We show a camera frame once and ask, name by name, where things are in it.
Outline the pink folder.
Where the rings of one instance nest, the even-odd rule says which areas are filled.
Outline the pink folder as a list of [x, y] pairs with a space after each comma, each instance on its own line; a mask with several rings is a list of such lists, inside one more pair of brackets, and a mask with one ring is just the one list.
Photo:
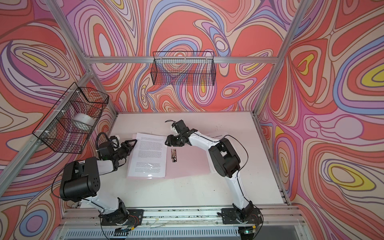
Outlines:
[[[171, 160], [171, 149], [177, 150], [176, 163]], [[166, 176], [162, 179], [207, 175], [210, 172], [206, 151], [189, 145], [184, 147], [167, 146]]]

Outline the printed paper sheet top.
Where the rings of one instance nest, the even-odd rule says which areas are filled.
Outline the printed paper sheet top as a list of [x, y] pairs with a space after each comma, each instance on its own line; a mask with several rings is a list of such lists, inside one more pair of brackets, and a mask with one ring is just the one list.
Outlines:
[[128, 178], [162, 179], [166, 176], [166, 137], [136, 134], [137, 144], [130, 156]]

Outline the printed paper sheet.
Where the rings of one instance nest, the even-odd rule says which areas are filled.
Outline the printed paper sheet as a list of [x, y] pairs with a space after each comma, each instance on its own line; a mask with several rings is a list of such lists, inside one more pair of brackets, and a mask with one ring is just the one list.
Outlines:
[[166, 176], [166, 137], [136, 134], [137, 144], [130, 156], [128, 178], [162, 179]]
[[214, 133], [207, 134], [207, 136], [212, 139], [220, 140], [227, 134], [228, 134], [227, 132], [214, 132]]

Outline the printed paper sheet bottom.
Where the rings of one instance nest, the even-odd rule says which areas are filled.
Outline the printed paper sheet bottom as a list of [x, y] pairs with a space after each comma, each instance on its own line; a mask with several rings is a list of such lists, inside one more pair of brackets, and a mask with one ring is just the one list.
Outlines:
[[227, 134], [228, 134], [227, 132], [214, 132], [214, 133], [207, 134], [207, 136], [212, 139], [220, 140]]

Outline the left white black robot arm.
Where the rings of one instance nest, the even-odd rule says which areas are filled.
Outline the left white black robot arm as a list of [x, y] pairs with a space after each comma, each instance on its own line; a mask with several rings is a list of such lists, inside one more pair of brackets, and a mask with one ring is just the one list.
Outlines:
[[97, 145], [99, 156], [80, 162], [72, 162], [64, 168], [60, 185], [60, 198], [64, 201], [82, 202], [100, 213], [103, 223], [123, 225], [129, 219], [129, 212], [120, 198], [98, 193], [100, 176], [116, 172], [120, 160], [127, 160], [137, 140], [122, 143], [108, 140]]

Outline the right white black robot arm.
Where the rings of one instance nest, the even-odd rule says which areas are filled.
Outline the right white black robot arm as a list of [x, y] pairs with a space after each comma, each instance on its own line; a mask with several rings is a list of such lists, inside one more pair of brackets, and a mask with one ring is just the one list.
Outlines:
[[190, 145], [209, 153], [215, 171], [226, 179], [230, 192], [232, 193], [235, 216], [231, 219], [239, 223], [246, 221], [252, 214], [254, 205], [251, 201], [247, 200], [245, 191], [242, 189], [243, 185], [240, 179], [241, 159], [227, 138], [220, 140], [213, 139], [192, 129], [184, 134], [178, 133], [167, 136], [165, 145], [168, 147]]

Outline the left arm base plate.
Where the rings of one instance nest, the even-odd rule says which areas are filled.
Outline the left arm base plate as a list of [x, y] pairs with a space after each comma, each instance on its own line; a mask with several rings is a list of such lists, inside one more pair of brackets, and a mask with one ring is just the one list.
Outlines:
[[142, 224], [144, 210], [142, 209], [127, 209], [116, 210], [110, 214], [99, 214], [102, 221], [102, 226], [139, 226]]

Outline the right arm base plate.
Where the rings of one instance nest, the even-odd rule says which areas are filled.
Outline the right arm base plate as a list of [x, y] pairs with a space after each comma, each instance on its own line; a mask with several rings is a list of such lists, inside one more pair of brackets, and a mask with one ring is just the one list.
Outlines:
[[255, 208], [250, 210], [223, 208], [217, 213], [217, 215], [222, 218], [222, 222], [225, 225], [252, 224], [258, 226], [263, 222], [261, 213], [259, 213]]

